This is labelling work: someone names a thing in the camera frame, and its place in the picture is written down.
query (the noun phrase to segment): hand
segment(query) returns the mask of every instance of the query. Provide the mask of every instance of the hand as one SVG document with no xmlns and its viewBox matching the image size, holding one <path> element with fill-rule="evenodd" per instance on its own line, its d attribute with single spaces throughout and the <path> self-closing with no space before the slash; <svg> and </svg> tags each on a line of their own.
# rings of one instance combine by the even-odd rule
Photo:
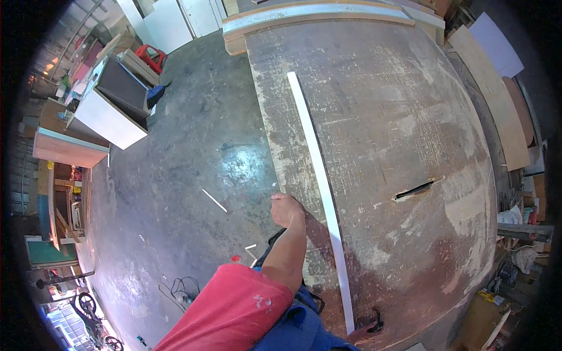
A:
<svg viewBox="0 0 562 351">
<path fill-rule="evenodd" d="M 273 200 L 271 215 L 276 224 L 289 228 L 289 224 L 294 219 L 305 219 L 305 211 L 303 211 L 301 203 L 296 201 L 291 195 L 275 193 L 271 198 Z"/>
</svg>

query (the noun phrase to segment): workbench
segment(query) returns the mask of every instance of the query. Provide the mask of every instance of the workbench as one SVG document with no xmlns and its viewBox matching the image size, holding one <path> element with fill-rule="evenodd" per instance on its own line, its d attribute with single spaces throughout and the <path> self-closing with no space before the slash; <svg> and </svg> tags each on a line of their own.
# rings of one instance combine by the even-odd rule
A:
<svg viewBox="0 0 562 351">
<path fill-rule="evenodd" d="M 303 203 L 303 275 L 345 336 L 332 247 L 287 72 L 298 76 L 320 144 L 356 322 L 377 306 L 384 349 L 440 320 L 488 274 L 496 188 L 477 112 L 441 49 L 419 28 L 308 21 L 247 34 L 246 47 L 282 191 Z M 423 186 L 415 194 L 400 196 Z"/>
</svg>

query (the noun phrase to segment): red sleeve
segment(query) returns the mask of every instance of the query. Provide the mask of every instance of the red sleeve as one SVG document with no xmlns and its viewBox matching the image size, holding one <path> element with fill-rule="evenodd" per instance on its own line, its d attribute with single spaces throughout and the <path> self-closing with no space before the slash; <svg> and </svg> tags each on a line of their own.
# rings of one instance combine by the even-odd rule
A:
<svg viewBox="0 0 562 351">
<path fill-rule="evenodd" d="M 222 265 L 154 351 L 249 350 L 292 302 L 282 283 L 246 266 Z"/>
</svg>

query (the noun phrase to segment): power cord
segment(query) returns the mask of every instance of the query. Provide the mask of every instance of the power cord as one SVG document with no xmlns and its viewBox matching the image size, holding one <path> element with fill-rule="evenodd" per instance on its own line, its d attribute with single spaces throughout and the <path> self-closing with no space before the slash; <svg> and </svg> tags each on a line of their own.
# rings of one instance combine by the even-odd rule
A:
<svg viewBox="0 0 562 351">
<path fill-rule="evenodd" d="M 187 291 L 185 288 L 184 279 L 191 279 L 195 287 L 197 288 L 197 294 L 193 294 Z M 171 289 L 162 282 L 158 283 L 158 290 L 160 293 L 164 295 L 167 299 L 172 301 L 182 312 L 187 311 L 187 307 L 183 306 L 182 303 L 185 301 L 191 304 L 195 298 L 201 293 L 201 288 L 199 287 L 199 283 L 193 277 L 183 277 L 183 278 L 176 278 L 172 283 Z"/>
</svg>

